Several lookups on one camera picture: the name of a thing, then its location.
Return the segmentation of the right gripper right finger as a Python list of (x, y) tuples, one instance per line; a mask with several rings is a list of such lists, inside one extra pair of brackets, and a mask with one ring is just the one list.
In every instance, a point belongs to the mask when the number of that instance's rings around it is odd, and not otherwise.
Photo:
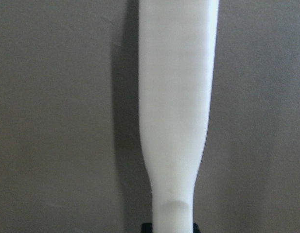
[(201, 233), (199, 226), (193, 223), (193, 233)]

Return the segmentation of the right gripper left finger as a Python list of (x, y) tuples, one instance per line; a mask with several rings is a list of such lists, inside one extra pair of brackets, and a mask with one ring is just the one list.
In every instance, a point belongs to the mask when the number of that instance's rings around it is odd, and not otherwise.
[(141, 233), (152, 233), (153, 224), (151, 222), (146, 222), (141, 224)]

